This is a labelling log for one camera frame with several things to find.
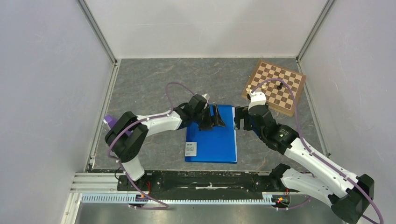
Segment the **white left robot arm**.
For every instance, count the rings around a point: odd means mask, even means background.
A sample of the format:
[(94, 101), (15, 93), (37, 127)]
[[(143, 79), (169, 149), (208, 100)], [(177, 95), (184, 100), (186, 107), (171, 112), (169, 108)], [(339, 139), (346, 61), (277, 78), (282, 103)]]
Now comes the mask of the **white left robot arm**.
[(169, 111), (150, 115), (135, 115), (125, 112), (105, 135), (109, 147), (109, 156), (119, 163), (129, 185), (135, 190), (145, 188), (147, 179), (138, 154), (145, 139), (151, 135), (176, 131), (196, 123), (200, 131), (210, 130), (215, 126), (225, 127), (217, 105), (209, 105), (206, 95), (195, 94), (191, 99)]

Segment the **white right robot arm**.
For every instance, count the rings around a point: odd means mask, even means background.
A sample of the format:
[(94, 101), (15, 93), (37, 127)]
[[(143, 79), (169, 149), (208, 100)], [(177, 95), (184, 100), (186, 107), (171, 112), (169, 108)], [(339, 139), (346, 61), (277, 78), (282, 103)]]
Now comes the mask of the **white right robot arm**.
[(337, 165), (302, 139), (290, 126), (278, 124), (267, 105), (235, 108), (235, 129), (254, 131), (270, 149), (296, 161), (314, 176), (303, 176), (285, 164), (271, 172), (275, 190), (294, 189), (328, 205), (348, 224), (356, 224), (374, 199), (375, 181), (367, 174), (358, 176)]

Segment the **blue plastic folder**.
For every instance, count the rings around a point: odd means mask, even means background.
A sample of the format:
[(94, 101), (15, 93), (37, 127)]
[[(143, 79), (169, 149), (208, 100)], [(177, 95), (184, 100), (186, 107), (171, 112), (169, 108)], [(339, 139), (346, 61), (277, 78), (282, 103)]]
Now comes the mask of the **blue plastic folder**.
[(214, 126), (200, 131), (192, 123), (186, 129), (185, 161), (208, 163), (237, 163), (235, 109), (231, 105), (218, 105), (219, 115), (225, 126)]

